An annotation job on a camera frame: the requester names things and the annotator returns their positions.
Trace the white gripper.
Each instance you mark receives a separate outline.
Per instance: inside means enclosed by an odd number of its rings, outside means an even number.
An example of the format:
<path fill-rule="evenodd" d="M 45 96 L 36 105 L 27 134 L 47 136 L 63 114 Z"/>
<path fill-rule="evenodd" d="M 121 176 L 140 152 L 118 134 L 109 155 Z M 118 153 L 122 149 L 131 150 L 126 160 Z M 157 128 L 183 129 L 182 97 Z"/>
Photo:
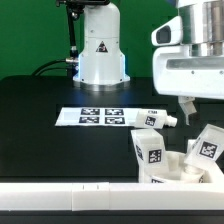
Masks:
<path fill-rule="evenodd" d="M 224 99 L 224 53 L 220 56 L 191 56 L 191 47 L 182 44 L 182 19 L 176 16 L 151 34 L 157 47 L 153 54 L 153 83 L 162 95 L 178 97 L 189 124 L 196 112 L 196 98 Z"/>

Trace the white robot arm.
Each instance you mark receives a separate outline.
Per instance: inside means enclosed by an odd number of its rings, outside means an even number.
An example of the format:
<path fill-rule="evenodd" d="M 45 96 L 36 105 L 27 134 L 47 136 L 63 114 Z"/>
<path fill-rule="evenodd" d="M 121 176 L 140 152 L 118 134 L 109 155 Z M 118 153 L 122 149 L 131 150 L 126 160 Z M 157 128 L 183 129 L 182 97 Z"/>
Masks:
<path fill-rule="evenodd" d="M 186 115 L 196 98 L 224 100 L 224 0 L 175 0 L 178 15 L 151 34 L 156 91 L 174 95 Z M 119 48 L 120 14 L 113 4 L 84 10 L 84 49 L 74 83 L 100 91 L 130 81 Z"/>

